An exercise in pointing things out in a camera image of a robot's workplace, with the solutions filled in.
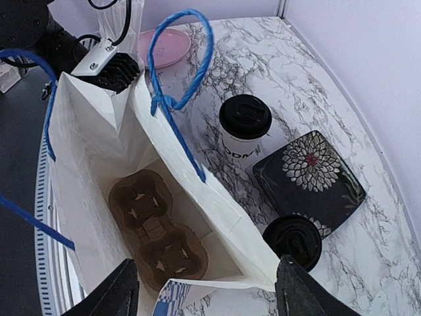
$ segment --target red flower center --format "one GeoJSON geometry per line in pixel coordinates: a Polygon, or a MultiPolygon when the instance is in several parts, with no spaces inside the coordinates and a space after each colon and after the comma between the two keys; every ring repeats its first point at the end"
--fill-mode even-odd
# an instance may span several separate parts
{"type": "Polygon", "coordinates": [[[317,158],[312,153],[310,153],[305,157],[305,162],[310,166],[314,166],[317,162],[317,158]]]}

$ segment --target dark floor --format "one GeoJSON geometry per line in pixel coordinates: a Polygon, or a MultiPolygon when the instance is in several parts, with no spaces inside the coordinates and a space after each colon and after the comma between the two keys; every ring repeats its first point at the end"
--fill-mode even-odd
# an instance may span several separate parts
{"type": "MultiPolygon", "coordinates": [[[[42,70],[34,69],[0,93],[0,194],[32,214],[46,81],[42,70]]],[[[2,207],[0,216],[0,315],[41,315],[34,228],[2,207]]]]}

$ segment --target blue rope handle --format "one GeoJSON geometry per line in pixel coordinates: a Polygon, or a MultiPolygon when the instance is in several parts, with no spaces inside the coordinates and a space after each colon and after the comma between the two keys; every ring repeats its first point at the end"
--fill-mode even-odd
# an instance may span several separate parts
{"type": "Polygon", "coordinates": [[[174,119],[172,118],[170,109],[173,109],[173,110],[183,109],[185,105],[187,104],[187,102],[191,99],[193,94],[197,91],[212,61],[213,48],[214,48],[213,32],[209,24],[209,21],[199,11],[196,11],[193,9],[187,9],[184,11],[180,11],[179,13],[173,14],[172,16],[169,16],[157,27],[155,35],[152,38],[151,45],[149,46],[148,55],[147,55],[147,62],[149,64],[149,72],[151,73],[152,86],[155,91],[155,96],[152,98],[151,114],[152,116],[155,116],[158,103],[159,103],[161,105],[162,111],[168,123],[170,124],[172,130],[174,131],[174,134],[176,135],[178,141],[182,145],[187,155],[187,158],[190,160],[190,163],[193,165],[193,168],[196,170],[196,173],[199,176],[199,178],[202,180],[202,182],[206,181],[205,171],[203,170],[202,166],[199,166],[196,163],[193,157],[193,154],[188,148],[186,141],[184,140],[183,136],[178,130],[176,123],[174,122],[174,119]],[[203,62],[201,66],[199,67],[199,70],[197,71],[196,77],[193,79],[189,89],[186,91],[186,93],[184,94],[180,102],[177,102],[173,97],[162,94],[162,89],[161,89],[161,85],[159,83],[159,79],[157,76],[157,71],[155,70],[155,62],[153,60],[153,49],[155,48],[155,44],[157,43],[158,37],[162,34],[165,28],[169,26],[171,23],[173,23],[175,20],[178,20],[182,16],[186,16],[186,15],[194,15],[202,22],[207,33],[207,46],[206,46],[205,57],[203,58],[203,62]]]}
{"type": "MultiPolygon", "coordinates": [[[[54,155],[53,148],[51,147],[48,129],[50,125],[51,113],[53,112],[55,92],[57,90],[57,77],[55,76],[55,73],[51,69],[51,67],[42,58],[38,57],[37,55],[34,55],[33,53],[30,53],[28,51],[21,51],[20,49],[4,49],[0,51],[0,58],[17,57],[17,56],[24,56],[26,58],[33,60],[33,62],[37,63],[50,77],[51,84],[53,87],[51,90],[51,96],[50,96],[50,101],[47,108],[47,114],[45,116],[44,136],[45,136],[45,141],[47,142],[48,154],[55,161],[55,155],[54,155]]],[[[0,194],[0,205],[3,207],[6,207],[7,209],[10,209],[13,213],[22,217],[25,221],[29,222],[32,226],[40,229],[46,235],[52,237],[52,239],[55,239],[56,241],[62,243],[64,246],[66,246],[67,248],[70,248],[71,250],[75,250],[74,242],[67,239],[62,234],[52,229],[51,227],[48,227],[46,224],[40,222],[28,212],[26,212],[25,210],[23,210],[22,208],[14,204],[13,202],[7,200],[1,194],[0,194]]]]}

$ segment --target white marble surface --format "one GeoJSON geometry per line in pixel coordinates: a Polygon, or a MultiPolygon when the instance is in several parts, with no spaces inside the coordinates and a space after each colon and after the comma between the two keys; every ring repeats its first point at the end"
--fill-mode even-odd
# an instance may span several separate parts
{"type": "MultiPolygon", "coordinates": [[[[211,25],[215,52],[209,73],[190,104],[174,113],[195,158],[220,179],[262,232],[277,214],[260,192],[251,166],[303,134],[321,131],[354,172],[367,198],[323,241],[322,257],[311,275],[362,315],[419,315],[418,246],[405,206],[354,109],[279,18],[221,20],[211,25]],[[218,110],[227,98],[241,93],[261,98],[271,108],[274,122],[257,155],[238,163],[221,151],[218,110]]],[[[200,24],[177,28],[191,36],[191,50],[159,74],[164,93],[180,99],[201,63],[206,39],[200,24]]],[[[274,294],[256,289],[222,292],[180,315],[277,315],[274,294]],[[259,312],[245,309],[244,302],[259,306],[259,312]]]]}

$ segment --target pink plate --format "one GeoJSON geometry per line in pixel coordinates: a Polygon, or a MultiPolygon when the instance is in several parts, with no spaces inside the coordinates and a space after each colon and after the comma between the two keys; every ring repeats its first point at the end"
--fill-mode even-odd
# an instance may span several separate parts
{"type": "MultiPolygon", "coordinates": [[[[140,33],[139,35],[139,57],[147,64],[147,51],[152,41],[155,30],[140,33]]],[[[187,34],[171,28],[165,29],[159,36],[153,50],[155,68],[160,69],[171,66],[183,59],[190,49],[191,41],[187,34]]]]}

